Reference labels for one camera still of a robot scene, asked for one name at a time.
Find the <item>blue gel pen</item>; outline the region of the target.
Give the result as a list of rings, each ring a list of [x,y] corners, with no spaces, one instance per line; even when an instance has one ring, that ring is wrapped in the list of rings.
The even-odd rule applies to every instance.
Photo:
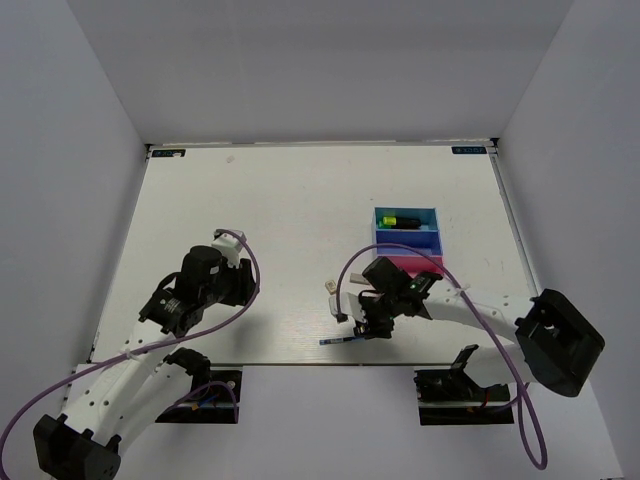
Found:
[[[328,345],[338,345],[338,344],[344,344],[344,343],[362,342],[366,340],[368,340],[368,338],[362,337],[362,336],[348,336],[348,337],[322,339],[322,340],[319,340],[318,343],[320,346],[328,346]]]

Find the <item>green cap highlighter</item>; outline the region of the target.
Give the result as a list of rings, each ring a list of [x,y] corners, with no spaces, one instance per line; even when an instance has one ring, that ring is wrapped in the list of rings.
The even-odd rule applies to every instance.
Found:
[[[394,228],[419,228],[422,225],[420,218],[405,217],[405,216],[391,216],[385,215],[381,218],[380,223],[385,227]]]

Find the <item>yellow cap highlighter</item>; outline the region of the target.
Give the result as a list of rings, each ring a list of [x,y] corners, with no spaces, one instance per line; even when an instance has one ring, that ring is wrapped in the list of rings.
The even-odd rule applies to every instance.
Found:
[[[422,222],[418,218],[384,216],[379,222],[381,229],[419,230]]]

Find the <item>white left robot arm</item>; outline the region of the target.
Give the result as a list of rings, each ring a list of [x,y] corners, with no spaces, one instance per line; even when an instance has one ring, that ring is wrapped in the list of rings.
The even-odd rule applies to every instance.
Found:
[[[244,245],[230,232],[197,245],[165,277],[139,313],[122,361],[104,367],[58,417],[33,430],[39,467],[55,479],[112,479],[131,443],[169,409],[236,394],[203,354],[178,346],[212,305],[246,306],[256,282]]]

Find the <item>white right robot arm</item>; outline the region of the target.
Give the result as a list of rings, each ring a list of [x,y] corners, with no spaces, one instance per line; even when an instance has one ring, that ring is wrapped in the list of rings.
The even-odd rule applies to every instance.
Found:
[[[470,347],[451,374],[453,390],[477,397],[486,387],[520,379],[564,397],[581,392],[605,340],[561,292],[534,297],[492,294],[456,286],[441,273],[411,275],[385,257],[363,272],[370,288],[334,299],[332,313],[352,318],[354,335],[389,339],[400,316],[447,321],[493,335],[489,347]]]

